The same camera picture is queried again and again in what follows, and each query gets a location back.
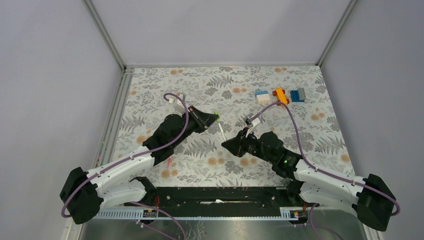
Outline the white green marker pen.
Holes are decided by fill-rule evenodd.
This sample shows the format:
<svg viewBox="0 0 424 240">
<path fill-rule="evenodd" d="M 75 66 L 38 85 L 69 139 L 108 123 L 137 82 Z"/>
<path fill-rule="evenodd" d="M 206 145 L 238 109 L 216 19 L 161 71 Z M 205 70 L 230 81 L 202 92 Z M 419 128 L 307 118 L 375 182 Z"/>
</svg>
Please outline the white green marker pen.
<svg viewBox="0 0 424 240">
<path fill-rule="evenodd" d="M 223 140 L 224 140 L 224 142 L 225 142 L 227 139 L 226 139 L 226 137 L 225 137 L 225 133 L 224 133 L 224 130 L 223 130 L 223 128 L 222 128 L 222 125 L 221 125 L 220 121 L 218 121 L 218 122 L 217 122 L 217 124 L 218 124 L 219 130 L 220 130 L 220 133 L 221 133 L 221 135 L 222 135 L 222 137 L 223 137 Z"/>
</svg>

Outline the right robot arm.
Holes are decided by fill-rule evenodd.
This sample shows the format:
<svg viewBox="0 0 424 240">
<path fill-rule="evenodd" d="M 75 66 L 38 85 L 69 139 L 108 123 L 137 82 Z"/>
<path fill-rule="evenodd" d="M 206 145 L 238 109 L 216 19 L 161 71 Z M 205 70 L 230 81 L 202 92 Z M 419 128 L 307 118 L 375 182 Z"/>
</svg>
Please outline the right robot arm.
<svg viewBox="0 0 424 240">
<path fill-rule="evenodd" d="M 291 205 L 306 202 L 329 206 L 357 217 L 374 230 L 387 230 L 396 198 L 381 177 L 342 174 L 308 165 L 300 154 L 285 148 L 272 131 L 256 138 L 244 128 L 221 145 L 236 157 L 250 154 L 264 160 L 278 176 L 291 179 L 286 193 Z"/>
</svg>

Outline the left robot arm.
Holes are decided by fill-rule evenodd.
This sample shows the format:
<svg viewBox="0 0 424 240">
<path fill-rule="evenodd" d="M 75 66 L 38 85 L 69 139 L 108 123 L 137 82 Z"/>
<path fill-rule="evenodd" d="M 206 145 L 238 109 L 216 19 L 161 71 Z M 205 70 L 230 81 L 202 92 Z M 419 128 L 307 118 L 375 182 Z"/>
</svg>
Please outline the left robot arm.
<svg viewBox="0 0 424 240">
<path fill-rule="evenodd" d="M 138 171 L 150 169 L 174 154 L 174 149 L 192 133 L 200 134 L 211 127 L 218 114 L 206 113 L 194 106 L 182 115 L 169 114 L 136 150 L 90 170 L 81 167 L 70 171 L 59 194 L 64 203 L 62 216 L 83 224 L 104 208 L 140 202 L 144 206 L 155 200 L 154 186 L 145 178 L 123 180 Z"/>
</svg>

